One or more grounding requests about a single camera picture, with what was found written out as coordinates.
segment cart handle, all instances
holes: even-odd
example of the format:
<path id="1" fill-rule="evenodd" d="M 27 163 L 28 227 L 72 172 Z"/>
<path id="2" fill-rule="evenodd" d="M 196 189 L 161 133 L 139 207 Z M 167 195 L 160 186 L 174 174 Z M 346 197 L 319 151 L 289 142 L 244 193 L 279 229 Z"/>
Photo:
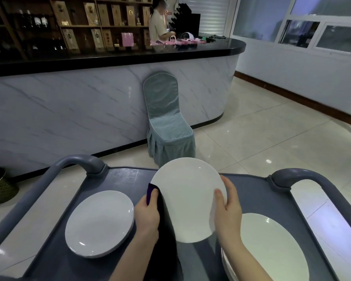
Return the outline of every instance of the cart handle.
<path id="1" fill-rule="evenodd" d="M 41 196 L 44 190 L 51 184 L 62 168 L 70 164 L 80 165 L 87 174 L 95 175 L 102 173 L 106 166 L 102 160 L 90 155 L 71 155 L 58 160 L 55 164 L 50 166 L 46 173 L 34 183 L 33 187 L 26 192 L 8 215 L 1 220 L 0 245 Z"/>
<path id="2" fill-rule="evenodd" d="M 321 186 L 328 198 L 351 227 L 351 205 L 339 192 L 335 185 L 332 184 L 326 177 L 320 175 L 319 173 L 313 172 L 312 170 L 293 168 L 277 170 L 271 175 L 271 179 L 275 184 L 277 184 L 278 187 L 287 189 L 300 180 L 313 180 Z"/>

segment light blue chair cover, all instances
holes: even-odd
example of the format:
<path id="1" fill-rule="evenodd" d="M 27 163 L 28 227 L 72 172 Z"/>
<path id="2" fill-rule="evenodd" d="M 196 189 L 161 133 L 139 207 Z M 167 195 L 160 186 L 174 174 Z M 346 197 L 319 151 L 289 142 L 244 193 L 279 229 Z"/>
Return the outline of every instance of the light blue chair cover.
<path id="1" fill-rule="evenodd" d="M 179 110 L 178 81 L 168 72 L 156 72 L 143 84 L 150 128 L 148 153 L 162 167 L 167 162 L 195 157 L 195 137 Z"/>

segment hand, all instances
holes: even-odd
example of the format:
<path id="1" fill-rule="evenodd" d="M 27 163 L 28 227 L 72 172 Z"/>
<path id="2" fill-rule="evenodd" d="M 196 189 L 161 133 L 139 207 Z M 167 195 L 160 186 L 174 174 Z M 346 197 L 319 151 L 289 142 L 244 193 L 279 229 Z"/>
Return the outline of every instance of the hand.
<path id="1" fill-rule="evenodd" d="M 215 189 L 216 214 L 215 227 L 217 238 L 221 247 L 226 251 L 242 244 L 241 222 L 242 208 L 239 203 L 237 189 L 234 184 L 221 175 L 221 179 L 228 189 L 229 199 L 225 206 L 224 198 L 220 189 Z"/>
<path id="2" fill-rule="evenodd" d="M 147 206 L 146 195 L 144 195 L 134 208 L 135 223 L 137 231 L 135 235 L 140 239 L 146 239 L 156 243 L 159 239 L 160 214 L 157 210 L 157 198 L 159 191 L 154 189 L 151 193 L 150 204 Z"/>

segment woman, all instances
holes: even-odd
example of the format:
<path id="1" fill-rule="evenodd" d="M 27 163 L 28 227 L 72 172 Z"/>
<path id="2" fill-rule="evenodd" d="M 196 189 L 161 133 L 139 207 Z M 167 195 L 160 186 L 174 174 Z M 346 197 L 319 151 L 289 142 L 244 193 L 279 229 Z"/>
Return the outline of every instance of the woman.
<path id="1" fill-rule="evenodd" d="M 234 184 L 221 176 L 228 189 L 228 203 L 219 189 L 215 190 L 216 214 L 215 227 L 217 238 L 225 251 L 230 264 L 240 281 L 272 281 L 257 260 L 244 246 L 241 239 L 242 208 Z M 109 281 L 142 281 L 159 238 L 160 215 L 157 211 L 158 190 L 151 193 L 149 205 L 146 196 L 134 209 L 136 233 L 127 246 Z"/>
<path id="2" fill-rule="evenodd" d="M 175 36 L 175 32 L 167 32 L 167 27 L 164 23 L 164 18 L 161 14 L 165 14 L 167 4 L 165 0 L 153 0 L 150 8 L 150 38 L 151 41 L 168 40 L 169 37 Z"/>

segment woman's hair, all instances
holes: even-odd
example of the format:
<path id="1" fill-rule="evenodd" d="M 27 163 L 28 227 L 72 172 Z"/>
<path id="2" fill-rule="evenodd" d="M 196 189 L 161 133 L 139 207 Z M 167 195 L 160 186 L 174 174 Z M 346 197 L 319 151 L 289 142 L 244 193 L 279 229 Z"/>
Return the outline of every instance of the woman's hair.
<path id="1" fill-rule="evenodd" d="M 150 14 L 153 14 L 153 10 L 156 9 L 159 5 L 162 5 L 163 7 L 166 7 L 167 4 L 165 0 L 153 0 L 152 1 L 152 6 L 150 7 Z"/>

